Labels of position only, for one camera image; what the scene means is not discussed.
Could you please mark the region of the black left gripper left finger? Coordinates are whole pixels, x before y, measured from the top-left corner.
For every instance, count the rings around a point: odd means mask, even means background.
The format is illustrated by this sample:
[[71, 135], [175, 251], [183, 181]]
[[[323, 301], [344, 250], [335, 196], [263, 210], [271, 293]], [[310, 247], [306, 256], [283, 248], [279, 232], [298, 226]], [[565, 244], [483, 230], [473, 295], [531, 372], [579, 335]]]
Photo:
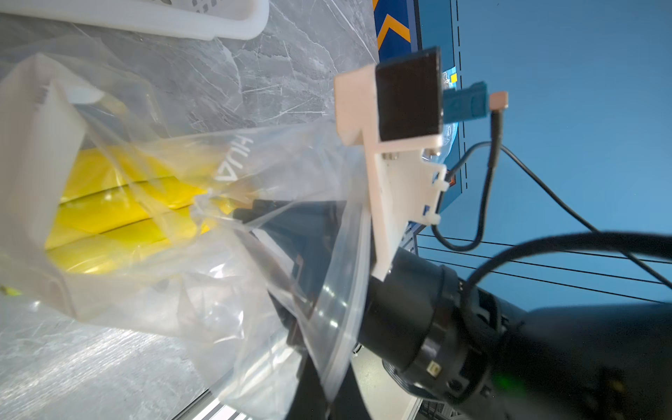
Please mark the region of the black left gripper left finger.
[[285, 420], [326, 420], [329, 403], [313, 360], [306, 357], [300, 369], [299, 385]]

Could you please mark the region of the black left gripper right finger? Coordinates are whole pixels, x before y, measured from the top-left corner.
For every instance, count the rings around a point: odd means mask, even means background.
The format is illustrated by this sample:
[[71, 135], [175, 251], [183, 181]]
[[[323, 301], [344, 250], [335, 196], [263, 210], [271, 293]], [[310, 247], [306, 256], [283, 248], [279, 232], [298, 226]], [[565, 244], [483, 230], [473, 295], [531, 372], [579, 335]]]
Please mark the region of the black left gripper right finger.
[[371, 420], [352, 366], [330, 408], [331, 420]]

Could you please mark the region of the clear bag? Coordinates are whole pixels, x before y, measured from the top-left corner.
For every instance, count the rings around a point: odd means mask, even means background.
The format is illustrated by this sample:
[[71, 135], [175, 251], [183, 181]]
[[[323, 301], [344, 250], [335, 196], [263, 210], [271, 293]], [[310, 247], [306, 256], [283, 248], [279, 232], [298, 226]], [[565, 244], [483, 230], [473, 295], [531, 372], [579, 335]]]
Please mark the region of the clear bag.
[[333, 120], [190, 133], [100, 41], [1, 54], [1, 284], [182, 339], [217, 397], [257, 418], [349, 413], [367, 191]]

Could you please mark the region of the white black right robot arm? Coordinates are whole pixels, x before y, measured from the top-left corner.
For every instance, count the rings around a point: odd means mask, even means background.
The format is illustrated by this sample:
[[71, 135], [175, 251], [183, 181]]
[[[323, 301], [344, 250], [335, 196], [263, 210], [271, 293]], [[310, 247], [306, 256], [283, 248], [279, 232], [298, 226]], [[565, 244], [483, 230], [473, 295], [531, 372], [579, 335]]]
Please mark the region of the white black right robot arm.
[[[309, 293], [327, 286], [318, 280], [327, 268], [318, 265], [335, 250], [344, 207], [309, 201], [271, 222], [271, 239], [297, 264]], [[483, 280], [523, 257], [607, 245], [671, 260], [671, 236], [564, 234], [514, 246], [467, 279]], [[671, 303], [527, 312], [474, 287], [467, 290], [479, 321], [468, 329], [460, 311], [465, 283], [403, 248], [384, 282], [371, 276], [358, 341], [400, 388], [471, 419], [671, 419]], [[285, 419], [372, 419], [352, 367], [327, 405], [316, 364], [308, 356]]]

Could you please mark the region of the white perforated plastic basket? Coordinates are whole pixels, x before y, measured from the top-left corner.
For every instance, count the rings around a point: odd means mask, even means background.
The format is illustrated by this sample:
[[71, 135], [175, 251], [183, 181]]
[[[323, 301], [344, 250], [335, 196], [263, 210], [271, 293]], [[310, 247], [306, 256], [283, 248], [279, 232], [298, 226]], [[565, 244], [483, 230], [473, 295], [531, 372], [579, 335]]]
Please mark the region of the white perforated plastic basket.
[[11, 1], [1, 12], [191, 40], [252, 40], [270, 14], [268, 1]]

